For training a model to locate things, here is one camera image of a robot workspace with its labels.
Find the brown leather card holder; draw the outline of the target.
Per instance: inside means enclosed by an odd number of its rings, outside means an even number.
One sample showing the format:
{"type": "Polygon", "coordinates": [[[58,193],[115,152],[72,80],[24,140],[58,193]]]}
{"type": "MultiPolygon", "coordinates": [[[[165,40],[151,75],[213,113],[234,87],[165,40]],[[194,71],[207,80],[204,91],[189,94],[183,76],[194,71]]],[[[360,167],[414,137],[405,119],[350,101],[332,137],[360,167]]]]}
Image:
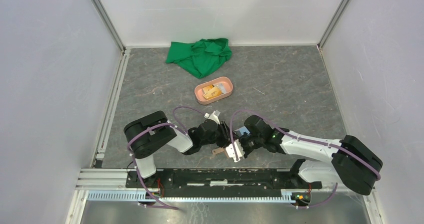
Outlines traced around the brown leather card holder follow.
{"type": "MultiPolygon", "coordinates": [[[[216,155],[216,154],[219,154],[219,153],[224,153],[226,155],[226,153],[224,151],[224,148],[227,147],[227,146],[222,146],[222,134],[221,134],[222,132],[221,132],[221,127],[220,127],[220,130],[218,131],[218,133],[219,134],[218,134],[217,139],[216,139],[216,144],[217,144],[218,148],[213,149],[212,150],[212,154],[216,155]]],[[[246,127],[241,127],[239,129],[237,129],[235,132],[233,132],[233,134],[232,134],[233,142],[231,144],[233,144],[235,140],[239,140],[239,138],[244,133],[250,134],[250,132],[248,131],[248,129],[246,127]]]]}

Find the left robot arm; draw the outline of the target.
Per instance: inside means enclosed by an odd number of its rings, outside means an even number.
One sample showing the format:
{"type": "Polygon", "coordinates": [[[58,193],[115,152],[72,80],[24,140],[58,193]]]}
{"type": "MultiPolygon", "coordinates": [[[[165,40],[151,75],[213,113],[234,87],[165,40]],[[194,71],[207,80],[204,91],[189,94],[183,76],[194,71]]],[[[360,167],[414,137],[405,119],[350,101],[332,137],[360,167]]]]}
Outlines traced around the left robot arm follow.
{"type": "Polygon", "coordinates": [[[171,123],[161,110],[127,124],[123,131],[138,174],[138,181],[144,187],[157,182],[154,153],[163,146],[175,148],[184,155],[192,155],[206,145],[226,147],[230,144],[230,128],[219,120],[219,111],[205,115],[205,121],[198,127],[183,131],[171,123]]]}

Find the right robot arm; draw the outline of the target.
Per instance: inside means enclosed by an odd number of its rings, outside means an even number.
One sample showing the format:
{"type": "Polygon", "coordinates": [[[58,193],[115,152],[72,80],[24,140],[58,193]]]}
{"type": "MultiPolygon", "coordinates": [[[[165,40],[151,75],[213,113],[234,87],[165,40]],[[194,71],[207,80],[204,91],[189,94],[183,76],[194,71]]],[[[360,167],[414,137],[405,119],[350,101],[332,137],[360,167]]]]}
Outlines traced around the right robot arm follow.
{"type": "Polygon", "coordinates": [[[292,130],[269,125],[252,115],[244,123],[247,132],[233,137],[233,160],[240,161],[258,148],[271,153],[305,157],[289,182],[295,188],[316,181],[342,183],[351,191],[370,195],[381,179],[383,162],[365,144],[352,135],[343,139],[325,139],[302,135],[292,130]]]}

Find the pink oval tray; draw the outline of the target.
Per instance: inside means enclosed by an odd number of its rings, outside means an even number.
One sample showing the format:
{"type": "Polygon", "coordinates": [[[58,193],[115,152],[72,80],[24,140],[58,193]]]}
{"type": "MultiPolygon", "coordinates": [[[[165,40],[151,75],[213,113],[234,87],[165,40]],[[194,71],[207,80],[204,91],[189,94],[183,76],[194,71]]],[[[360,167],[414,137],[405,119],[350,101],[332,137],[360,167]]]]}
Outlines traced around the pink oval tray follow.
{"type": "Polygon", "coordinates": [[[207,105],[230,96],[233,89],[234,86],[231,80],[222,76],[197,85],[194,89],[194,94],[200,104],[207,105]]]}

